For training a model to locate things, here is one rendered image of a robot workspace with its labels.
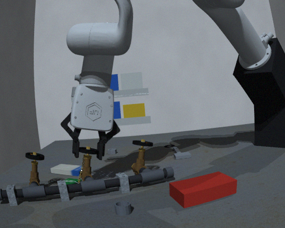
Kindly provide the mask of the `dark grey pipe with three valves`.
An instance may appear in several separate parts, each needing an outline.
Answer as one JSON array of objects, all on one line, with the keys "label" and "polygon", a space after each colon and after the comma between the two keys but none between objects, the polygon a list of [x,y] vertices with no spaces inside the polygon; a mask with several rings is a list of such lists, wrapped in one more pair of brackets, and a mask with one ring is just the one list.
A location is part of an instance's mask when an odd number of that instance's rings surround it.
[{"label": "dark grey pipe with three valves", "polygon": [[[46,195],[56,195],[60,194],[61,200],[70,201],[68,193],[74,192],[95,192],[95,191],[103,191],[107,188],[117,187],[118,190],[123,193],[130,192],[129,185],[136,183],[149,183],[154,181],[160,181],[168,178],[172,178],[174,176],[174,170],[172,167],[167,167],[157,170],[147,169],[145,166],[144,146],[153,146],[152,142],[146,142],[144,139],[141,141],[133,141],[133,144],[141,146],[139,148],[139,154],[137,158],[137,162],[132,165],[132,170],[136,175],[127,176],[124,173],[117,173],[116,179],[97,179],[95,180],[91,175],[91,167],[90,161],[91,157],[89,154],[98,154],[97,149],[93,149],[89,146],[87,147],[79,147],[79,152],[86,153],[87,157],[84,156],[85,163],[83,166],[83,171],[81,173],[81,178],[83,181],[77,184],[68,184],[66,185],[65,180],[57,181],[58,186],[49,186],[44,187],[44,185],[40,186],[40,180],[38,176],[38,162],[36,160],[44,160],[44,155],[36,153],[36,152],[28,152],[26,153],[26,158],[32,159],[32,171],[30,172],[30,183],[29,187],[22,187],[22,189],[16,189],[15,185],[8,185],[6,190],[0,189],[0,200],[9,199],[10,206],[17,206],[19,199],[31,199],[31,198],[42,198],[46,197]],[[89,156],[89,157],[88,157]]]}]

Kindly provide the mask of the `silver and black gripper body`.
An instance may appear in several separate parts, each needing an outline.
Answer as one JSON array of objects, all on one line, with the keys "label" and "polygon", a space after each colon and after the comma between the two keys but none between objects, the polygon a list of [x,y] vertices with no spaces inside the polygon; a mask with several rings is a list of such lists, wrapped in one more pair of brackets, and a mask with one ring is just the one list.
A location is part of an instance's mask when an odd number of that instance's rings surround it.
[{"label": "silver and black gripper body", "polygon": [[77,129],[108,132],[113,123],[114,90],[105,85],[77,85],[70,124]]}]

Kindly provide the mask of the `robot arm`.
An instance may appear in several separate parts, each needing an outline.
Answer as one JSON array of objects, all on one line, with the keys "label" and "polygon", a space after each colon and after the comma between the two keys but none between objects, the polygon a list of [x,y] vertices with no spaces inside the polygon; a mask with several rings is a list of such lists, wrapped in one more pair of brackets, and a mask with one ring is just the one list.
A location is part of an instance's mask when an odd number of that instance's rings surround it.
[{"label": "robot arm", "polygon": [[[271,56],[271,32],[257,34],[240,6],[245,0],[193,0],[220,28],[239,54],[247,70],[262,67]],[[114,56],[125,54],[131,45],[133,8],[130,0],[115,0],[119,23],[80,23],[70,28],[66,43],[71,52],[84,56],[79,84],[111,85]]]}]

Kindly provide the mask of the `white and blue bag of cable ties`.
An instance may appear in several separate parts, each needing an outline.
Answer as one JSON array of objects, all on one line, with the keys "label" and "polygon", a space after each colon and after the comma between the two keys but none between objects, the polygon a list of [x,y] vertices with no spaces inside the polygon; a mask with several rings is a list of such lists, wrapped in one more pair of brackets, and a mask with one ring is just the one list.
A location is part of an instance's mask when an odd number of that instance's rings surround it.
[{"label": "white and blue bag of cable ties", "polygon": [[79,176],[81,167],[79,165],[60,164],[50,169],[51,173]]}]

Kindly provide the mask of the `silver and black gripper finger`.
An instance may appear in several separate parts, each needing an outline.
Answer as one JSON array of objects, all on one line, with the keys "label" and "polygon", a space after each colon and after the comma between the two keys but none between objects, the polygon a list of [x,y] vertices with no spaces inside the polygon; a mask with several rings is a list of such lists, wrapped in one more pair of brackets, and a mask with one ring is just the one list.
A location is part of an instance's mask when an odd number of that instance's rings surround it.
[{"label": "silver and black gripper finger", "polygon": [[71,121],[71,113],[62,121],[61,126],[66,130],[66,132],[71,136],[73,139],[73,148],[72,153],[75,154],[76,158],[79,158],[79,135],[81,132],[81,129],[74,129],[74,132],[68,127],[68,123]]},{"label": "silver and black gripper finger", "polygon": [[99,160],[102,160],[102,156],[105,155],[105,144],[116,134],[118,134],[120,132],[120,128],[118,127],[118,125],[116,124],[116,122],[114,121],[113,124],[113,128],[110,132],[108,132],[107,134],[105,132],[102,131],[98,131],[99,134],[99,142],[97,143],[97,150],[99,151],[98,154],[96,155],[96,157]]}]

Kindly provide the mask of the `red rectangular block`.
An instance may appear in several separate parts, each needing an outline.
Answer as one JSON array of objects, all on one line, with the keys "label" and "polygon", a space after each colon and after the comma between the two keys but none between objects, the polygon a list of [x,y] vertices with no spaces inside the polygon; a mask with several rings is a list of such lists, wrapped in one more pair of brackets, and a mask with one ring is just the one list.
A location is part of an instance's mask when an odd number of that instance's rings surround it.
[{"label": "red rectangular block", "polygon": [[237,192],[237,180],[214,172],[169,183],[170,196],[183,208],[217,200]]}]

